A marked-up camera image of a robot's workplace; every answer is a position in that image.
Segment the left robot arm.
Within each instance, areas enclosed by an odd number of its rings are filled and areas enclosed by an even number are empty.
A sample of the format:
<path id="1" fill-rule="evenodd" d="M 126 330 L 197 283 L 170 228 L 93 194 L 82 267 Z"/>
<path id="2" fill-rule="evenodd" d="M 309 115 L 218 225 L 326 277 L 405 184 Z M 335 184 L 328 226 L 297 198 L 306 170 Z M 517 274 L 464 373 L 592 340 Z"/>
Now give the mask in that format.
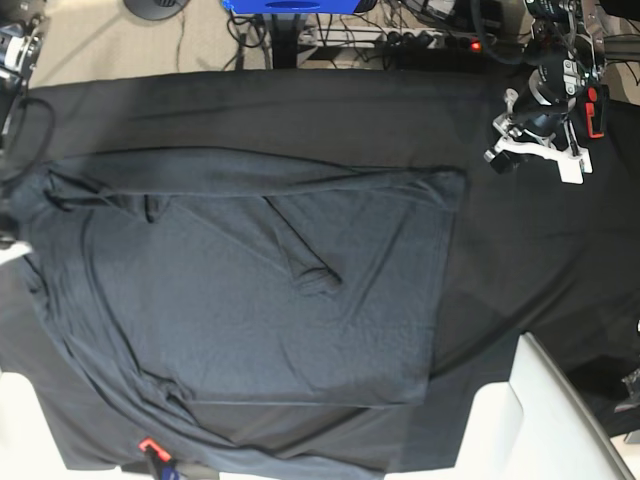
<path id="1" fill-rule="evenodd" d="M 498 173 L 526 160 L 550 161 L 560 180 L 579 185 L 593 172 L 581 135 L 600 140 L 606 131 L 608 88 L 604 34 L 593 1 L 527 1 L 533 18 L 530 40 L 512 58 L 494 51 L 481 26 L 480 3 L 471 3 L 483 48 L 501 63 L 533 68 L 522 90 L 507 89 L 505 111 L 492 127 L 496 141 L 484 160 Z"/>

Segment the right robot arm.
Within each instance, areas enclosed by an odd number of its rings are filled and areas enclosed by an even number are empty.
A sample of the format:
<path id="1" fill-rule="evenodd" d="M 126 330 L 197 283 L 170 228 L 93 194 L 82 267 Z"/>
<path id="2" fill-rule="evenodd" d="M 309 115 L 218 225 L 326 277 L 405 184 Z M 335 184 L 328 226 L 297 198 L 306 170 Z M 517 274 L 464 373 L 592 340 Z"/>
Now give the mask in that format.
<path id="1" fill-rule="evenodd" d="M 48 31 L 48 20 L 41 14 L 31 18 L 1 15 L 1 263 L 6 264 L 32 252 L 29 243 L 19 239 L 19 227 L 10 215 L 13 190 L 30 169 L 10 163 L 10 134 L 17 119 L 26 117 L 33 101 L 27 97 L 29 80 L 41 54 Z"/>

